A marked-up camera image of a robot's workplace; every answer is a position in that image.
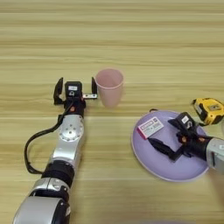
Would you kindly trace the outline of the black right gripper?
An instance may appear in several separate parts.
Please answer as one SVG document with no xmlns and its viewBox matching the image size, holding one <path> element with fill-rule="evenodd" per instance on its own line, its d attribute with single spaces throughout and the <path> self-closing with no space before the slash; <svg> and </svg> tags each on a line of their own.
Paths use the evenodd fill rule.
<svg viewBox="0 0 224 224">
<path fill-rule="evenodd" d="M 168 123 L 179 130 L 178 119 L 170 119 Z M 188 158 L 195 156 L 202 160 L 207 159 L 207 145 L 211 141 L 210 136 L 202 136 L 197 133 L 184 135 L 183 133 L 178 132 L 177 138 L 181 143 L 181 146 L 177 151 L 172 150 L 170 146 L 156 138 L 149 138 L 149 142 L 155 150 L 163 153 L 173 162 L 177 161 L 182 155 Z"/>
</svg>

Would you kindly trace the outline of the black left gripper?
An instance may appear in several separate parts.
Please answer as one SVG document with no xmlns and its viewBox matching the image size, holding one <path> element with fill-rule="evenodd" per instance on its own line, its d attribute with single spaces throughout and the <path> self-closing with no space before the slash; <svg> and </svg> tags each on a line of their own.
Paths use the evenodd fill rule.
<svg viewBox="0 0 224 224">
<path fill-rule="evenodd" d="M 75 95 L 67 95 L 64 100 L 64 113 L 60 116 L 64 118 L 68 115 L 77 115 L 81 118 L 84 117 L 84 111 L 87 106 L 86 100 L 96 100 L 98 98 L 97 94 L 97 84 L 95 82 L 95 78 L 92 77 L 91 80 L 91 88 L 92 94 L 75 94 Z M 63 78 L 60 78 L 55 85 L 53 100 L 55 105 L 61 105 L 63 103 L 60 95 L 62 93 L 63 88 Z"/>
</svg>

